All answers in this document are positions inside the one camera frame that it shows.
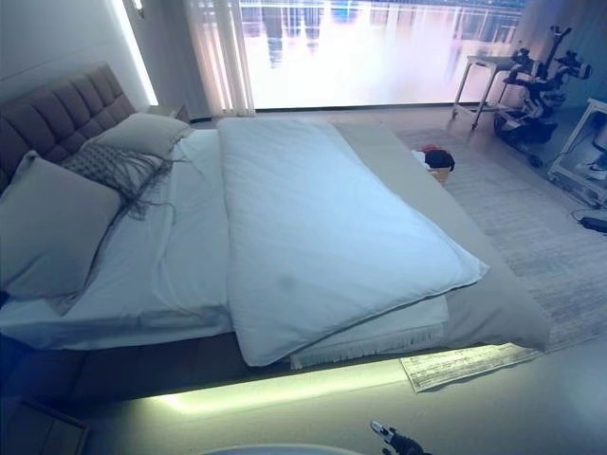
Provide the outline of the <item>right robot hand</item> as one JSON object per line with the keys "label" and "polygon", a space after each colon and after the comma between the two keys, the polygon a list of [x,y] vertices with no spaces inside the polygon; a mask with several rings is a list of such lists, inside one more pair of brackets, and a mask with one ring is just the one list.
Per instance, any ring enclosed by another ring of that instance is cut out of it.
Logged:
{"label": "right robot hand", "polygon": [[378,435],[385,444],[400,455],[424,455],[424,449],[415,440],[400,434],[393,427],[385,427],[378,421],[370,422],[371,430]]}

